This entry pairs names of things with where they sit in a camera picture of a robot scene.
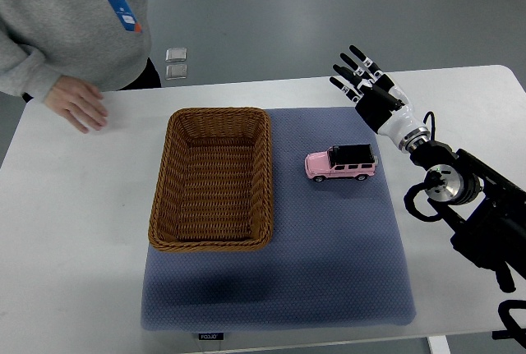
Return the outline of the person's bare hand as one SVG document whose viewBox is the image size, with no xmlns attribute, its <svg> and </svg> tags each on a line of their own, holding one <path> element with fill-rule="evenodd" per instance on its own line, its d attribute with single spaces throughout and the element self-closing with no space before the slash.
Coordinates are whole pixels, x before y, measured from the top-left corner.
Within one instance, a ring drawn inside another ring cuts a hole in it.
<svg viewBox="0 0 526 354">
<path fill-rule="evenodd" d="M 44 104 L 81 133 L 99 131 L 107 125 L 108 111 L 103 95 L 89 82 L 60 76 L 44 98 Z"/>
</svg>

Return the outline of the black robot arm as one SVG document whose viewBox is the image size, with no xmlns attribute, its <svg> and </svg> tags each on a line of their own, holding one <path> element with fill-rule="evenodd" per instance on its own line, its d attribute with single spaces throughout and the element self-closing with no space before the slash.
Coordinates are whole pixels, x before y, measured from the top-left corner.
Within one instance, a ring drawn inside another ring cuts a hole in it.
<svg viewBox="0 0 526 354">
<path fill-rule="evenodd" d="M 452 246 L 489 269 L 503 292 L 515 290 L 513 272 L 525 275 L 525 192 L 464 149 L 436 139 L 432 112 L 417 119 L 392 78 L 351 45 L 341 53 L 331 82 L 355 105 L 365 124 L 426 172 L 404 196 L 405 209 L 423 222 L 445 221 Z"/>
</svg>

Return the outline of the black white robotic hand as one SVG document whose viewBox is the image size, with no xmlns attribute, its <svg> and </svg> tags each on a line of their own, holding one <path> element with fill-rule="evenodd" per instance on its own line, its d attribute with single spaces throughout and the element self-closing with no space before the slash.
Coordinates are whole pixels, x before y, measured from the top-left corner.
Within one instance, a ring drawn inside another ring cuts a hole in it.
<svg viewBox="0 0 526 354">
<path fill-rule="evenodd" d="M 349 50 L 369 72 L 377 73 L 380 70 L 355 45 L 351 44 Z M 339 56 L 350 69 L 336 64 L 332 68 L 352 86 L 345 85 L 333 76 L 330 77 L 330 83 L 352 102 L 356 102 L 358 115 L 377 135 L 388 137 L 399 150 L 415 150 L 431 140 L 430 130 L 415 118 L 412 103 L 391 78 L 384 74 L 379 80 L 372 81 L 371 75 L 351 57 L 345 53 Z"/>
</svg>

